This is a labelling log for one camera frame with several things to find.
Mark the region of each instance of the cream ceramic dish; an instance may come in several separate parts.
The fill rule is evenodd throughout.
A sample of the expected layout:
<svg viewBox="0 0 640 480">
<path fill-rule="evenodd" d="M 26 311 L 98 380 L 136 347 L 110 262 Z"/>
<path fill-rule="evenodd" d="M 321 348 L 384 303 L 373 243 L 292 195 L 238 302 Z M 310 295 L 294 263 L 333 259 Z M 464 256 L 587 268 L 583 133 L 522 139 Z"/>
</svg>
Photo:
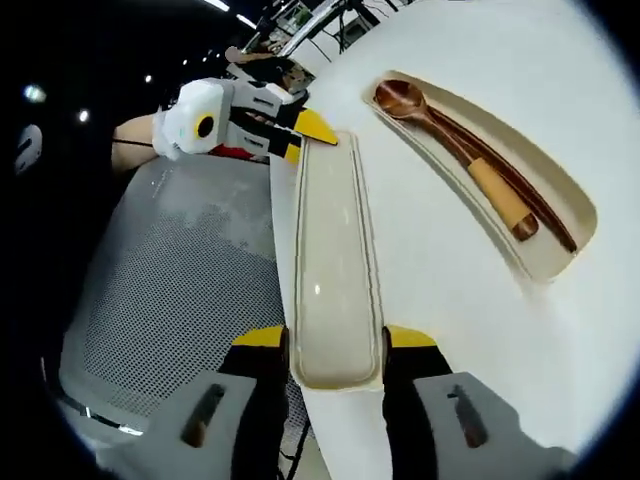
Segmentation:
<svg viewBox="0 0 640 480">
<path fill-rule="evenodd" d="M 355 137 L 304 142 L 296 185 L 291 372 L 304 387 L 382 386 L 382 312 Z"/>
<path fill-rule="evenodd" d="M 515 167 L 544 197 L 571 233 L 578 250 L 569 253 L 540 220 L 538 232 L 517 241 L 487 197 L 458 161 L 426 132 L 387 115 L 375 102 L 382 80 L 416 85 L 427 103 L 482 138 Z M 363 100 L 424 158 L 471 210 L 510 267 L 538 282 L 562 272 L 593 236 L 596 209 L 579 185 L 551 157 L 521 133 L 489 112 L 447 90 L 400 72 L 385 72 L 364 92 Z"/>
</svg>

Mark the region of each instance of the cable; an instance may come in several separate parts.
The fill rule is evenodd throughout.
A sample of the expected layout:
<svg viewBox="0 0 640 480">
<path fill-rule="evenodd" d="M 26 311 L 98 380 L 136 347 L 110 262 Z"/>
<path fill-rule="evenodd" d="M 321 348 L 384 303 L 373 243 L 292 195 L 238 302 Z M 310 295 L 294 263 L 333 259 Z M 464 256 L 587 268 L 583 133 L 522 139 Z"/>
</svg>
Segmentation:
<svg viewBox="0 0 640 480">
<path fill-rule="evenodd" d="M 151 145 L 150 143 L 136 142 L 135 140 L 123 140 L 121 138 L 113 138 L 112 140 L 114 142 L 116 142 L 116 143 L 126 143 L 127 145 L 138 145 L 140 147 L 151 147 L 151 148 L 153 148 L 153 145 Z"/>
<path fill-rule="evenodd" d="M 307 439 L 307 435 L 309 434 L 309 428 L 311 428 L 311 422 L 307 419 L 304 427 L 302 427 L 302 434 L 300 435 L 300 440 L 298 440 L 298 448 L 296 448 L 296 454 L 294 455 L 295 458 L 293 459 L 293 463 L 291 464 L 291 468 L 287 474 L 287 480 L 293 480 L 296 470 L 298 470 L 298 464 L 300 463 L 302 450 L 304 449 L 304 441 Z"/>
<path fill-rule="evenodd" d="M 373 3 L 386 3 L 391 10 L 393 10 L 394 12 L 398 13 L 398 7 L 391 1 L 391 0 L 371 0 Z"/>
<path fill-rule="evenodd" d="M 331 35 L 329 32 L 327 32 L 326 30 L 320 30 L 322 33 L 324 33 L 325 35 L 329 35 L 331 38 L 333 38 L 337 43 L 338 43 L 338 47 L 340 47 L 340 41 L 334 37 L 333 35 Z"/>
<path fill-rule="evenodd" d="M 287 455 L 286 453 L 284 453 L 282 451 L 282 449 L 280 449 L 280 455 L 282 455 L 284 458 L 286 458 L 287 460 L 289 460 L 290 462 L 292 462 L 293 460 L 295 460 L 295 455 Z"/>
<path fill-rule="evenodd" d="M 380 10 L 378 7 L 374 7 L 373 5 L 367 5 L 366 3 L 363 3 L 363 5 L 367 8 L 373 8 L 374 10 L 377 10 L 380 12 L 380 15 L 384 15 L 385 17 L 389 18 L 389 15 L 387 15 L 386 13 L 384 13 L 382 10 Z"/>
<path fill-rule="evenodd" d="M 311 43 L 313 43 L 313 45 L 314 45 L 314 46 L 315 46 L 315 47 L 320 51 L 320 53 L 322 54 L 322 56 L 323 56 L 324 58 L 326 58 L 327 60 L 329 60 L 329 63 L 331 63 L 331 59 L 330 59 L 329 57 L 327 57 L 327 54 L 326 54 L 326 53 L 324 53 L 324 52 L 322 51 L 322 49 L 318 46 L 318 44 L 317 44 L 316 42 L 314 42 L 314 41 L 313 41 L 313 40 L 311 40 L 310 38 L 307 38 L 307 40 L 309 40 Z"/>
<path fill-rule="evenodd" d="M 344 10 L 340 12 L 340 53 L 344 52 Z"/>
</svg>

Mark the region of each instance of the gray mesh panel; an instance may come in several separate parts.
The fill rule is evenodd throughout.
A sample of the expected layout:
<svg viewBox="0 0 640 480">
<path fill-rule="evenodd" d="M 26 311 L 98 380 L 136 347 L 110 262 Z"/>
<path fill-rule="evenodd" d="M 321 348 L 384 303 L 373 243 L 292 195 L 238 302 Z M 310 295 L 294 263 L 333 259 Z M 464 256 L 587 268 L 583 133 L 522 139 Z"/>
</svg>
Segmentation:
<svg viewBox="0 0 640 480">
<path fill-rule="evenodd" d="M 234 338 L 284 323 L 268 167 L 159 159 L 135 175 L 90 266 L 60 379 L 96 413 L 144 430 L 159 403 Z M 289 450 L 306 420 L 290 382 Z"/>
</svg>

